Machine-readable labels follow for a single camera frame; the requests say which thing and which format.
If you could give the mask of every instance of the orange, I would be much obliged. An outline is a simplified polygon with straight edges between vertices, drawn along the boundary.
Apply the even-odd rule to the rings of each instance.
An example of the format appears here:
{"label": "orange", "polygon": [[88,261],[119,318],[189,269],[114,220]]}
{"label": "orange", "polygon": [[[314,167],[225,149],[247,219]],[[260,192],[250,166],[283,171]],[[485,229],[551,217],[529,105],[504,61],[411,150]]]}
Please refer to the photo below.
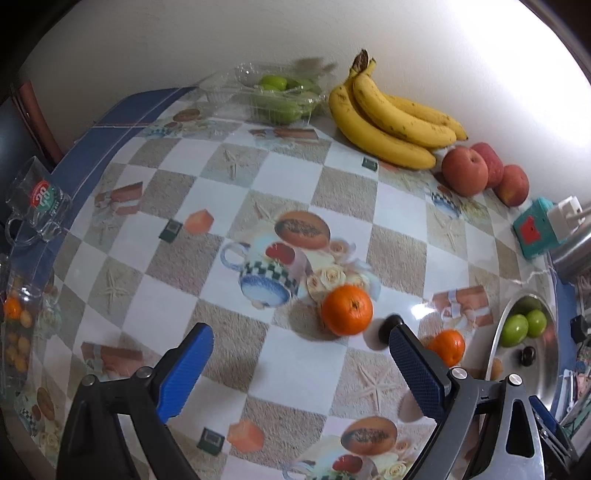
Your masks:
{"label": "orange", "polygon": [[443,360],[443,363],[451,368],[457,365],[464,356],[466,342],[457,330],[444,330],[431,340],[427,348],[433,350]]}
{"label": "orange", "polygon": [[11,320],[18,320],[21,316],[22,307],[18,299],[10,297],[4,302],[4,315]]}
{"label": "orange", "polygon": [[357,335],[374,316],[369,295],[359,287],[343,285],[330,292],[320,308],[324,325],[335,335]]}

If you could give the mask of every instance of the banana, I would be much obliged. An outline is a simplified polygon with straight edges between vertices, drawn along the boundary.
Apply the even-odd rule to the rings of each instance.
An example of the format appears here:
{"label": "banana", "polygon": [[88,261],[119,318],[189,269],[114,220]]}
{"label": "banana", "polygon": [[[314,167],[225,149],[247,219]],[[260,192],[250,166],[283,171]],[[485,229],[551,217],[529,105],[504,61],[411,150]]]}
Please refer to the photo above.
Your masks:
{"label": "banana", "polygon": [[329,107],[343,135],[362,150],[389,163],[425,170],[435,166],[435,157],[426,149],[382,132],[365,120],[355,108],[352,87],[357,72],[351,69],[344,84],[330,92]]}
{"label": "banana", "polygon": [[372,59],[353,81],[355,100],[373,123],[384,132],[420,147],[443,148],[456,141],[456,134],[450,128],[426,122],[392,105],[370,77],[375,65]]}
{"label": "banana", "polygon": [[435,110],[427,105],[421,105],[420,103],[414,102],[404,97],[397,97],[395,95],[385,95],[392,105],[396,108],[401,109],[403,112],[409,115],[431,122],[435,125],[442,125],[444,127],[451,128],[458,140],[468,140],[468,135],[462,127],[461,123],[449,115],[446,115],[439,110]]}

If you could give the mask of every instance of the white wall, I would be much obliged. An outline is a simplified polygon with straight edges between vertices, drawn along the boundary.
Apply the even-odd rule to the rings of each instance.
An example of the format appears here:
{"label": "white wall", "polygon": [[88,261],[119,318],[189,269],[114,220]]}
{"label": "white wall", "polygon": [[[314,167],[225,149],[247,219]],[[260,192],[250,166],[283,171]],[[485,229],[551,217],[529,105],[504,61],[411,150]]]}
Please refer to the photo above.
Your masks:
{"label": "white wall", "polygon": [[527,172],[534,195],[591,200],[591,86],[518,0],[82,0],[22,70],[68,147],[118,100],[245,60],[360,48],[391,93],[440,108]]}

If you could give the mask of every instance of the glass mug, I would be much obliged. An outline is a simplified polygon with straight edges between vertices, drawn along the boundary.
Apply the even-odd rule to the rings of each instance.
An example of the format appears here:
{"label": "glass mug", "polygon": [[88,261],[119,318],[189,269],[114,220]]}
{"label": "glass mug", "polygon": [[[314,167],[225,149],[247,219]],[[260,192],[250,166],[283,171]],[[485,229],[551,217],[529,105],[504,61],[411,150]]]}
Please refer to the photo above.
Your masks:
{"label": "glass mug", "polygon": [[[36,239],[48,242],[64,232],[61,227],[67,211],[72,205],[70,196],[54,183],[50,182],[47,169],[37,157],[27,161],[12,181],[6,193],[6,203],[12,213],[6,222],[4,233],[6,240],[14,247],[27,247]],[[35,235],[24,241],[17,241],[10,235],[13,220],[22,220],[29,224]]]}

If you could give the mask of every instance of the metal bowl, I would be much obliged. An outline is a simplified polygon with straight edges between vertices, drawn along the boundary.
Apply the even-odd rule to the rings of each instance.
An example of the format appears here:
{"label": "metal bowl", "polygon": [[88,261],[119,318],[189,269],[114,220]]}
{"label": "metal bowl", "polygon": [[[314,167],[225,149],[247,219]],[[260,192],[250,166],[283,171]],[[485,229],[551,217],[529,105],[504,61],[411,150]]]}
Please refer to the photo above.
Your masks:
{"label": "metal bowl", "polygon": [[[544,333],[538,338],[526,337],[515,347],[500,346],[501,331],[507,318],[517,313],[525,315],[534,308],[539,308],[548,319]],[[519,361],[521,351],[526,346],[533,346],[537,353],[536,359],[530,367],[524,367]],[[523,379],[528,395],[537,395],[546,408],[551,409],[558,382],[558,337],[554,315],[545,300],[538,294],[521,291],[510,299],[505,307],[492,343],[491,356],[486,367],[486,380],[491,379],[492,363],[495,357],[503,364],[503,373],[498,380],[509,374],[518,374]]]}

